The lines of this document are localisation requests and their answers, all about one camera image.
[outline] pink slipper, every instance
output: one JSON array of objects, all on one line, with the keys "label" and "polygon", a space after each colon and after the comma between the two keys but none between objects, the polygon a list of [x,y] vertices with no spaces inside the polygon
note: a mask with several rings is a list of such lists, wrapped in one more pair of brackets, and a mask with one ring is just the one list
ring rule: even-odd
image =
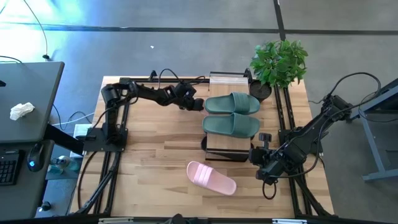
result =
[{"label": "pink slipper", "polygon": [[199,162],[192,161],[188,164],[187,175],[197,186],[223,195],[232,195],[235,193],[236,183],[233,179]]}]

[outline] concrete floor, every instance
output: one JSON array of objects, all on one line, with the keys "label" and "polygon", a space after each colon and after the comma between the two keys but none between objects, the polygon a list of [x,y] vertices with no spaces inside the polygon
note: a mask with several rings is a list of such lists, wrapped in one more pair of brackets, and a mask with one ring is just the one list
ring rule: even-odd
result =
[{"label": "concrete floor", "polygon": [[[5,0],[0,0],[0,8]],[[277,29],[272,0],[217,1],[28,1],[43,24],[101,27],[184,27]],[[286,29],[397,30],[398,2],[381,0],[280,0]],[[33,22],[22,1],[9,1],[0,14],[0,54],[23,62],[41,62],[45,52],[40,30],[8,22]],[[75,111],[95,109],[105,75],[149,75],[171,68],[179,75],[210,71],[241,72],[249,66],[254,47],[279,34],[183,32],[47,31],[49,55],[66,66],[55,105],[62,121]],[[309,100],[319,100],[343,75],[375,74],[383,85],[397,78],[396,35],[288,35],[307,49],[305,84]],[[375,87],[370,79],[343,82],[336,93],[357,103]],[[319,105],[311,105],[312,115]],[[53,122],[58,118],[53,111]],[[66,132],[73,132],[70,125]],[[398,220],[398,179],[364,183],[361,176],[376,171],[362,125],[336,123],[322,141],[326,176],[337,215],[344,218]],[[73,181],[52,180],[45,198],[63,215]]]}]

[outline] green slipper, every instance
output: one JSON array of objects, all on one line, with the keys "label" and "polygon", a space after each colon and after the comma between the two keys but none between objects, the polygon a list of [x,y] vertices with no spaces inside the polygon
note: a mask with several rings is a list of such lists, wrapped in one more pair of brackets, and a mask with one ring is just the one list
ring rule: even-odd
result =
[{"label": "green slipper", "polygon": [[260,102],[245,93],[232,92],[228,96],[210,97],[205,102],[209,113],[253,114],[260,109]]},{"label": "green slipper", "polygon": [[247,115],[233,113],[228,116],[207,116],[203,119],[202,127],[207,133],[250,138],[259,131],[260,121]]}]

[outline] wooden tabletop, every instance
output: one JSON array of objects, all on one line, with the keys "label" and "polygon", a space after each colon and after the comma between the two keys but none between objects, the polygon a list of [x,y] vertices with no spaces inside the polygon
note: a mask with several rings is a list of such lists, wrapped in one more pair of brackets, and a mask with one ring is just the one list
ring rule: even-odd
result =
[{"label": "wooden tabletop", "polygon": [[[103,86],[117,83],[119,79],[120,77],[104,77]],[[195,98],[206,99],[209,96],[208,85],[195,85]],[[157,84],[145,83],[145,86],[157,88]],[[312,118],[305,85],[303,82],[299,85],[293,83],[289,91],[296,126],[304,126]],[[280,95],[286,115],[283,92]],[[94,121],[103,111],[104,101],[99,95]],[[272,134],[270,148],[277,148],[277,133],[280,127],[274,93],[261,103],[261,109],[255,117],[261,121],[260,132]],[[200,141],[205,136],[201,128],[203,118],[204,115],[200,112],[180,110],[176,105],[163,107],[144,99],[139,99],[130,107],[127,120],[129,136],[119,167],[111,214],[113,217],[172,217],[176,213],[185,217],[219,218],[294,216],[287,179],[279,179],[275,198],[267,200],[262,196],[262,181],[254,177],[258,167],[251,165],[249,161],[205,161],[205,152],[200,148]],[[252,143],[255,146],[261,145],[258,134]],[[98,185],[103,157],[104,153],[97,153],[88,165],[81,185],[82,203],[91,196]],[[227,197],[193,185],[186,175],[186,166],[190,161],[202,162],[234,179],[238,186],[236,193]],[[314,157],[309,156],[304,169],[310,168],[313,162]],[[306,178],[308,188],[317,200],[328,212],[333,213],[322,164],[318,163],[314,170],[306,174]],[[106,204],[107,191],[108,188],[105,189],[103,207]],[[272,193],[273,186],[266,186],[266,194]],[[299,190],[298,197],[300,208],[304,211]],[[77,210],[74,194],[71,212]]]}]

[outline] computer mouse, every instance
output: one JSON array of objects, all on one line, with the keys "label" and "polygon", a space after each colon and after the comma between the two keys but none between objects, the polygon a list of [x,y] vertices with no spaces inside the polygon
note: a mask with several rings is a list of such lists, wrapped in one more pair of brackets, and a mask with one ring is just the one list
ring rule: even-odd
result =
[{"label": "computer mouse", "polygon": [[27,167],[32,172],[37,172],[43,168],[44,165],[44,147],[38,142],[33,146],[27,155]]}]

